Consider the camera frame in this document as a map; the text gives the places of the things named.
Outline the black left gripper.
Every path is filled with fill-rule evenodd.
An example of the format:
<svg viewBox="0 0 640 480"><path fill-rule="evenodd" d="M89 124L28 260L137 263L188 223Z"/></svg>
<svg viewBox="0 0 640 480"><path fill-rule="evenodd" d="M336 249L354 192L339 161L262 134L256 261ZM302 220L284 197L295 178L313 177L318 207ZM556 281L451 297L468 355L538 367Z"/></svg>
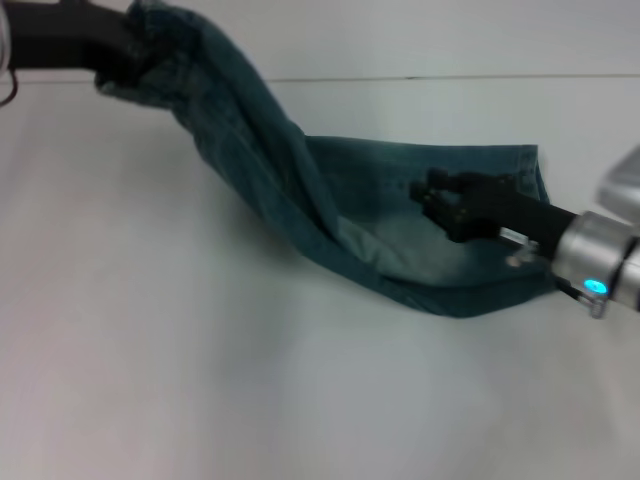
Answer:
<svg viewBox="0 0 640 480"><path fill-rule="evenodd" d="M88 70L130 80L146 63L125 13L89 1L10 1L8 27L13 70Z"/></svg>

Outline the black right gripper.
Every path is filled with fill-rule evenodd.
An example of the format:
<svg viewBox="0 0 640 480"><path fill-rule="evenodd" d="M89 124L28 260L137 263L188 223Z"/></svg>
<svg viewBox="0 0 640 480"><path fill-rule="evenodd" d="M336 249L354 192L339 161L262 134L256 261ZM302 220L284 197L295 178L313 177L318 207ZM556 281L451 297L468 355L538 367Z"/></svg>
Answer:
<svg viewBox="0 0 640 480"><path fill-rule="evenodd" d="M459 199L453 205L438 192L453 193ZM410 184L409 197L453 242L495 239L507 229L535 242L536 254L547 260L554 258L562 235L577 217L519 193L511 176L458 175L433 168L426 183Z"/></svg>

